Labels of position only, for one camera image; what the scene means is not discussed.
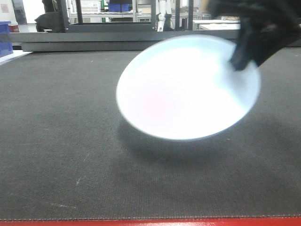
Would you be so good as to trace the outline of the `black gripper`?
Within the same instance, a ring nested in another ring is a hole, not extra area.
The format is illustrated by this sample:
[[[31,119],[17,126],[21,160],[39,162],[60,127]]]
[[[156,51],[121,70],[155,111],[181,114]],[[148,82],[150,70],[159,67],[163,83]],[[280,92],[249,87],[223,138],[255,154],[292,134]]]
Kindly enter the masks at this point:
[[[299,0],[210,0],[213,17],[239,17],[240,30],[230,59],[235,71],[249,62],[262,65],[272,55],[301,38]]]

